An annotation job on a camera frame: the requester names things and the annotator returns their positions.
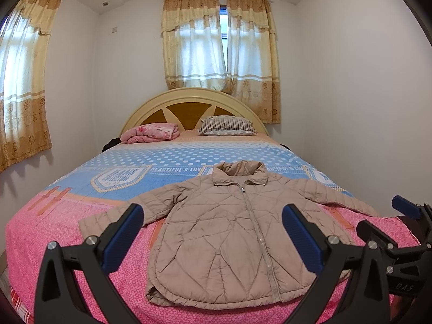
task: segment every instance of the blue polka dot fabric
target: blue polka dot fabric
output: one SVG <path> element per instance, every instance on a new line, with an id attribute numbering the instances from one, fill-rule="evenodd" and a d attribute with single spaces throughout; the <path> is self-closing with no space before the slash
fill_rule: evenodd
<path id="1" fill-rule="evenodd" d="M 140 193 L 210 174 L 213 165 L 261 161 L 269 171 L 307 178 L 343 191 L 290 150 L 271 143 L 196 142 L 118 145 L 60 178 L 50 187 L 72 188 L 83 197 L 128 200 Z"/>

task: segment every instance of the jacket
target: jacket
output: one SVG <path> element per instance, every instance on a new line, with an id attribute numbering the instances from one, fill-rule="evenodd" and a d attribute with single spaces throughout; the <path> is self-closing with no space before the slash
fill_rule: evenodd
<path id="1" fill-rule="evenodd" d="M 378 216 L 369 205 L 316 181 L 270 173 L 261 162 L 221 163 L 210 175 L 142 193 L 79 221 L 100 235 L 130 203 L 144 225 L 166 217 L 148 261 L 147 299 L 158 305 L 230 309 L 290 301 L 315 279 L 285 231 L 282 208 L 294 203 L 326 235 L 353 244 L 317 203 Z"/>

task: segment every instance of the sheer curtain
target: sheer curtain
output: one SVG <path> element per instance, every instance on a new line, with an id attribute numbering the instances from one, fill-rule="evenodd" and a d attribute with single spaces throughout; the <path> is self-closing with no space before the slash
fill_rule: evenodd
<path id="1" fill-rule="evenodd" d="M 0 172 L 52 147 L 45 57 L 61 0 L 20 0 L 0 29 Z"/>
<path id="2" fill-rule="evenodd" d="M 264 123 L 280 123 L 276 32 L 268 0 L 227 0 L 227 88 Z"/>
<path id="3" fill-rule="evenodd" d="M 163 53 L 168 89 L 226 87 L 219 0 L 165 0 Z"/>

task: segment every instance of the jacket sleeve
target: jacket sleeve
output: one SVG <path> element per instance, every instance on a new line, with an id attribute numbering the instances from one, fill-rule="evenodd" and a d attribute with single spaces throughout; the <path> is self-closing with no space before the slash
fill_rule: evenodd
<path id="1" fill-rule="evenodd" d="M 287 184 L 290 188 L 297 191 L 304 198 L 334 207 L 345 207 L 355 212 L 360 212 L 371 217 L 379 217 L 379 213 L 367 203 L 355 197 L 350 197 L 331 187 L 327 187 L 317 181 L 309 179 L 293 179 Z"/>
<path id="2" fill-rule="evenodd" d="M 100 236 L 109 224 L 116 222 L 131 203 L 139 204 L 144 210 L 144 225 L 150 224 L 169 214 L 171 209 L 187 198 L 189 193 L 200 186 L 204 177 L 195 177 L 180 183 L 162 186 L 128 200 L 117 207 L 94 214 L 78 221 L 83 238 L 90 235 Z"/>

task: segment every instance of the wooden headboard panel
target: wooden headboard panel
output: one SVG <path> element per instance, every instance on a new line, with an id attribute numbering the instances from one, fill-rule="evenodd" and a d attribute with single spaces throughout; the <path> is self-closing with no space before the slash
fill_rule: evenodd
<path id="1" fill-rule="evenodd" d="M 268 135 L 263 122 L 249 107 L 223 92 L 200 87 L 183 87 L 153 97 L 130 116 L 120 135 L 149 123 L 177 123 L 180 131 L 197 129 L 202 118 L 224 114 L 247 118 L 259 133 Z"/>

